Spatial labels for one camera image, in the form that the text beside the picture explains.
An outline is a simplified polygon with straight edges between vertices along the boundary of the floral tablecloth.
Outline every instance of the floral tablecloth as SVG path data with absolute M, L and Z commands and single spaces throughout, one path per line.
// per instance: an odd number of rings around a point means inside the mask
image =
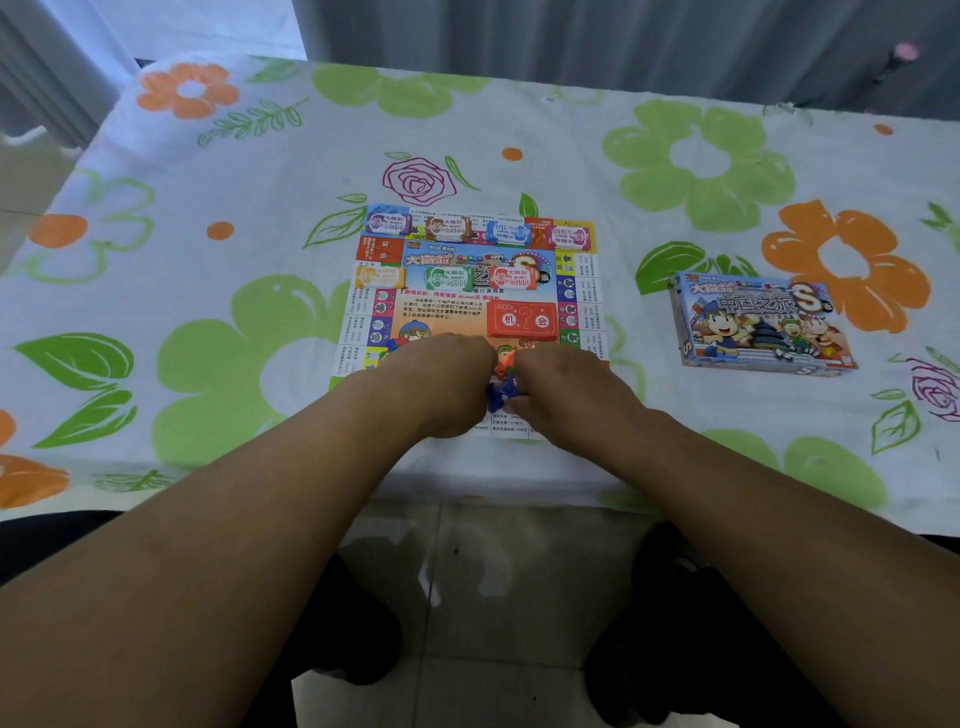
M 960 534 L 960 126 L 791 111 L 254 57 L 150 66 L 0 280 L 2 516 L 131 507 L 322 394 L 367 205 L 403 202 L 593 220 L 612 366 L 638 397 Z M 665 282 L 697 266 L 827 283 L 859 371 L 682 367 Z M 417 446 L 381 493 L 645 507 L 549 444 L 475 438 Z

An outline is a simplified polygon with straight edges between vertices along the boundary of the person's left hand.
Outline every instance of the person's left hand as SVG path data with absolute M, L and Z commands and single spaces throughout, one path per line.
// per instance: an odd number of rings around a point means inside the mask
M 371 374 L 403 395 L 421 437 L 456 437 L 483 420 L 495 365 L 487 339 L 444 333 L 399 347 Z

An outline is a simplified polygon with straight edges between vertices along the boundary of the monopoly board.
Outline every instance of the monopoly board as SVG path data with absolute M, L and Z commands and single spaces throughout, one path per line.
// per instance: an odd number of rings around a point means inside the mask
M 445 332 L 486 336 L 501 362 L 544 341 L 608 361 L 598 258 L 589 221 L 370 206 L 329 386 Z M 468 434 L 543 439 L 502 409 Z

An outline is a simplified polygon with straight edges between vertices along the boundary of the board game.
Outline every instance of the board game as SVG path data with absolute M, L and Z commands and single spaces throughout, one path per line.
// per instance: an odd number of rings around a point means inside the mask
M 501 370 L 544 341 L 609 359 L 590 221 L 373 205 L 350 282 L 330 388 L 446 332 L 486 336 Z M 502 409 L 469 434 L 543 439 Z
M 687 366 L 812 376 L 857 368 L 822 283 L 684 271 L 669 289 Z

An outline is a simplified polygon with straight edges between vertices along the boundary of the curtain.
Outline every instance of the curtain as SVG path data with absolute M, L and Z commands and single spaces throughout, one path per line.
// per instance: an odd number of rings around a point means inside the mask
M 85 147 L 139 66 L 91 0 L 0 5 L 0 131 Z
M 960 0 L 294 0 L 307 58 L 772 104 L 856 97 L 960 118 Z

